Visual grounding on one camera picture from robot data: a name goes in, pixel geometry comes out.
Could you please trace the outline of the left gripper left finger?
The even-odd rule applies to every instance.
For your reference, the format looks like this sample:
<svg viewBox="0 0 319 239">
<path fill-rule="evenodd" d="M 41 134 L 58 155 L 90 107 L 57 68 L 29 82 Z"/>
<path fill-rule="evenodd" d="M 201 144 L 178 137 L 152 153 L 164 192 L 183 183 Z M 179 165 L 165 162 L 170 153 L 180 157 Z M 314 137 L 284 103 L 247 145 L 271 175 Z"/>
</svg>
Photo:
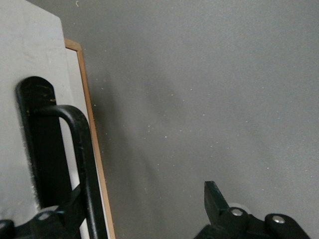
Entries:
<svg viewBox="0 0 319 239">
<path fill-rule="evenodd" d="M 27 223 L 15 226 L 9 219 L 0 221 L 2 239 L 79 239 L 83 223 L 83 197 L 77 186 L 68 200 L 56 209 L 45 208 Z"/>
</svg>

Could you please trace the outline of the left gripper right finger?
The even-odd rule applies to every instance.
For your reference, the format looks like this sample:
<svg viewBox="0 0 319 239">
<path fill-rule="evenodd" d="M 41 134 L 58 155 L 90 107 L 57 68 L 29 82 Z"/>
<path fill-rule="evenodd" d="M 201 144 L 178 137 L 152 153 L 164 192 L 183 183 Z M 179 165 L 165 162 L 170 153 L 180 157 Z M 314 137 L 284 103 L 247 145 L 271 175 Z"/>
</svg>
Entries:
<svg viewBox="0 0 319 239">
<path fill-rule="evenodd" d="M 204 183 L 204 206 L 210 224 L 196 239 L 308 239 L 291 217 L 268 214 L 262 221 L 238 207 L 230 207 L 213 181 Z"/>
</svg>

